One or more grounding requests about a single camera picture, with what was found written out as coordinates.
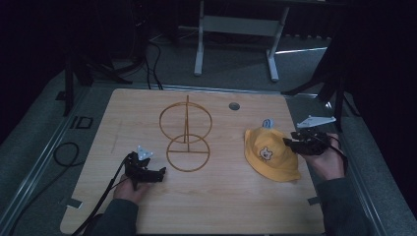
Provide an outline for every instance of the wire ring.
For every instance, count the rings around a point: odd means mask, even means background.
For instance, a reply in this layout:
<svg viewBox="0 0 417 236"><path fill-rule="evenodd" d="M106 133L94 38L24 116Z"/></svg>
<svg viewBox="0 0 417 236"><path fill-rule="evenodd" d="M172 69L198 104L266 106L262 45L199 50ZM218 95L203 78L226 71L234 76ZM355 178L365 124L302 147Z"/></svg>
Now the wire ring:
<svg viewBox="0 0 417 236"><path fill-rule="evenodd" d="M200 136L197 136L197 135L189 135L189 136L194 136L194 137L197 137L197 138L199 138L199 140L198 141L203 141L204 143L205 143L205 145L206 145L206 147L208 148L208 151L207 151L207 154L208 154L208 157L206 158L206 160L205 160L205 162L201 165L201 166L199 166L199 167L197 167L197 168L194 168L194 169L182 169L182 168L180 168L180 167L178 167L178 166L176 166L176 165L174 165L174 163L172 163L172 161L171 161L171 159L169 158L169 153L170 152L173 152L173 151L170 151L169 150L169 148L171 148L171 145L174 143L174 142L176 142L176 140L178 140L179 138L181 138L181 137L184 137L184 135L180 135L180 136L177 136L175 139L173 139L173 140L171 140L171 142L169 143L169 145L168 145L168 147L166 148L166 158L168 159L168 162L172 165L172 167L174 167L175 169L177 169L177 170L179 170L179 171L183 171L183 172L193 172L193 171L197 171L197 170L199 170L199 169L201 169L201 168L203 168L208 162L209 162L209 154L210 154L210 150L209 150L209 144L202 138L202 137L200 137ZM192 151L175 151L175 152L184 152L184 153L188 153L188 152L192 152Z"/></svg>
<svg viewBox="0 0 417 236"><path fill-rule="evenodd" d="M182 102L177 102L177 103L174 103L174 104L172 104L172 105L170 105L170 106L168 106L168 107L166 107L161 113L160 113L160 115L159 115L159 128L160 128L160 130L162 131L162 133L163 133L163 135L166 137L166 138L168 138L168 139L170 139L171 140L171 142L172 141L174 141L174 142L176 142L176 143L180 143L180 144L184 144L184 142L179 142L179 141L176 141L177 140L177 138L178 137L176 137L176 138L171 138L168 134L166 134L165 133L165 131L163 130L163 128L162 128L162 116L163 116L163 114L168 110L168 109L170 109L170 108L173 108L173 107L176 107L176 106L181 106L181 105L191 105L191 106L194 106L194 107L196 107L196 108L199 108L199 109L201 109L201 110L203 110L207 115L208 115L208 118L209 118L209 128L208 128L208 131L203 135L203 136L201 136L201 137L199 137L201 140L203 140L208 134L209 134L209 132L211 131L211 128L212 128L212 118L211 118L211 115L209 114L209 112L205 109L205 108L203 108L202 106L200 106L199 104L196 104L196 103L193 103L193 102L184 102L184 101L182 101ZM188 141L187 142L187 144L192 144L192 143L195 143L195 142L198 142L199 140L196 140L196 141L192 141L192 142L190 142L190 141Z"/></svg>

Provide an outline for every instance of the sleeve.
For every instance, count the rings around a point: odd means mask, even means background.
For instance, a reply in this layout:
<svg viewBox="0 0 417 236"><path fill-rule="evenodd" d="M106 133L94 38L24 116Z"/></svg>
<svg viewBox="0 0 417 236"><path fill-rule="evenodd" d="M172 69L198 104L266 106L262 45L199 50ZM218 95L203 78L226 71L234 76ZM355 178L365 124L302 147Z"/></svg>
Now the sleeve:
<svg viewBox="0 0 417 236"><path fill-rule="evenodd" d="M130 201L114 199L104 214L89 224L83 235L134 236L136 235L138 209L138 206Z"/></svg>
<svg viewBox="0 0 417 236"><path fill-rule="evenodd" d="M327 236L372 235L372 227L346 178L317 186Z"/></svg>

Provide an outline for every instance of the human hand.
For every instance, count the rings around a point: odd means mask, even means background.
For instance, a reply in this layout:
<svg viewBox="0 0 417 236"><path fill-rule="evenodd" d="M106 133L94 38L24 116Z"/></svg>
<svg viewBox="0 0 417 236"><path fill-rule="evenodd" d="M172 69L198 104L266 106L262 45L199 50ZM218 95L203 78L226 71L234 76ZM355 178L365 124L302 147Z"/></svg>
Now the human hand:
<svg viewBox="0 0 417 236"><path fill-rule="evenodd" d="M132 180L123 174L120 177L120 184L114 190L113 199L128 200L138 205L151 185L151 183L141 183L141 185L138 185L138 190L135 191Z"/></svg>
<svg viewBox="0 0 417 236"><path fill-rule="evenodd" d="M328 134L330 138L330 144L338 148L338 135ZM332 148L328 148L321 155L305 155L301 154L306 161L314 168L316 173L324 180L331 180L344 177L343 160L339 153Z"/></svg>

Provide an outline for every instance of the wooden tabletop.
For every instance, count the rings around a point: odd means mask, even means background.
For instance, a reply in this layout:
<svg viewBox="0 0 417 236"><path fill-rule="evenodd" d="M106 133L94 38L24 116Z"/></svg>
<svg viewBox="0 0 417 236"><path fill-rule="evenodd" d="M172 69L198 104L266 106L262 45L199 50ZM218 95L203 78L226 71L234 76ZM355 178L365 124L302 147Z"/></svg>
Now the wooden tabletop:
<svg viewBox="0 0 417 236"><path fill-rule="evenodd" d="M167 160L171 140L160 130L159 115L176 102L200 105L212 119L204 140L210 151L201 169L183 172ZM240 105L229 108L231 102ZM189 133L203 136L210 119L204 110L189 106ZM141 202L138 233L141 234L272 234L322 233L319 205L308 199L316 192L303 158L302 178L278 183L256 172L244 155L244 133L261 127L265 119L289 136L294 131L285 98L258 93L117 89L113 92L89 151L73 199L81 208L68 207L61 223L73 233L92 212L123 158L137 146L153 152L150 170L166 167L162 183L156 183ZM184 134L185 106L168 109L161 125L168 136ZM203 142L191 148L205 149ZM201 166L207 156L183 153L171 156L184 169ZM111 201L108 195L99 212Z"/></svg>

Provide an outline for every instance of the cable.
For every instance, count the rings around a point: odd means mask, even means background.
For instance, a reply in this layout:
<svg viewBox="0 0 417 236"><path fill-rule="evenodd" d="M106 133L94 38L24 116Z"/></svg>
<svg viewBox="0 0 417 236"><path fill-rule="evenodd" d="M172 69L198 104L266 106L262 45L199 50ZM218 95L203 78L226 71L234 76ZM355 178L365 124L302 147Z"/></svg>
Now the cable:
<svg viewBox="0 0 417 236"><path fill-rule="evenodd" d="M120 170L122 169L123 165L125 164L125 161L126 161L126 158L123 159L122 163L120 164L119 168L117 169L116 173L114 174L113 179L111 179L110 182L108 183L108 186L107 186L106 190L104 191L103 195L99 199L97 205L95 205L95 208L92 210L89 217L87 217L87 219L84 221L84 223L72 234L73 236L79 235L81 233L81 231L83 231L83 229L86 228L87 225L89 225L89 223L92 221L95 214L98 212L101 205L103 204L104 200L107 198L107 195L110 192L110 190L115 187L115 186L113 186L113 184L116 181L116 178L119 175Z"/></svg>
<svg viewBox="0 0 417 236"><path fill-rule="evenodd" d="M349 161L348 161L347 156L345 154L343 154L343 152L341 152L338 148L333 147L332 145L329 145L327 142L325 142L325 141L317 138L316 136L310 136L310 137L316 139L317 141L321 142L322 144L327 145L328 148L333 149L334 151L336 151L340 155L340 157L341 157L341 159L343 161L343 171L346 174L347 173L347 167L348 167L348 164L349 164ZM337 138L332 137L332 136L328 136L328 137L330 137L332 139L335 139L338 142L339 148L341 148L340 141Z"/></svg>
<svg viewBox="0 0 417 236"><path fill-rule="evenodd" d="M159 90L163 90L162 83L159 81L159 79L158 79L158 77L157 77L157 75L156 75L156 65L157 65L157 62L159 61L159 57L160 57L160 54L161 54L160 47L159 47L158 45L156 45L155 43L153 43L153 42L149 42L149 44L150 44L150 45L152 45L152 46L154 46L154 47L156 47L156 48L158 49L158 53L157 53L157 56L156 56L155 62L153 63L153 68L152 68L152 69L151 69L151 68L150 68L150 66L149 66L149 61L148 61L148 58L147 58L147 57L145 57L145 63L146 63L146 65L147 65L147 82L148 82L148 89L151 89L151 87L150 87L150 73L152 73L152 74L153 74L153 78L155 79L156 84L157 84L157 86L158 86Z"/></svg>
<svg viewBox="0 0 417 236"><path fill-rule="evenodd" d="M58 149L59 148L61 148L61 147L63 147L63 146L66 146L66 145L71 145L71 146L74 146L75 148L76 148L76 153L75 153L75 155L74 155L74 157L73 157L73 159L71 160L71 162L69 163L69 164L64 164L64 163L62 163L61 161L59 161L58 160L58 157L57 157L57 155L56 155L56 153L57 153L57 151L58 151ZM21 213L19 214L19 216L17 217L17 219L15 220L15 223L13 224L13 226L12 226L12 229L10 230L10 233L9 233L9 235L13 235L13 233L15 232L15 228L16 228L16 226L18 225L18 223L19 223L19 220L22 218L22 216L24 215L24 213L28 210L28 208L37 200L37 198L39 198L39 196L41 196L53 183L55 183L55 181L57 181L59 178L61 178L62 177L62 175L64 175L65 174L65 172L69 169L69 168L71 168L71 167L74 167L74 166L79 166L79 165L82 165L82 164L84 164L85 162L84 161L80 161L80 162L78 162L78 163L75 163L75 161L77 160L77 158L78 158L78 156L79 156L79 154L80 154L80 148L78 147L78 145L77 144L75 144L75 143L72 143L72 142L67 142L67 143L63 143L63 144L61 144L61 145L59 145L59 146L57 146L56 148L55 148L55 151L53 151L53 158L54 158L54 160L57 162L57 164L58 165L60 165L60 166L64 166L65 167L65 169L64 170L62 170L61 171L61 173L59 173L52 181L50 181L45 187L43 187L43 189L41 189L40 191L39 191L39 193L37 194L37 195L35 195L29 202L28 202L28 204L24 207L24 209L22 209L22 211L21 211Z"/></svg>

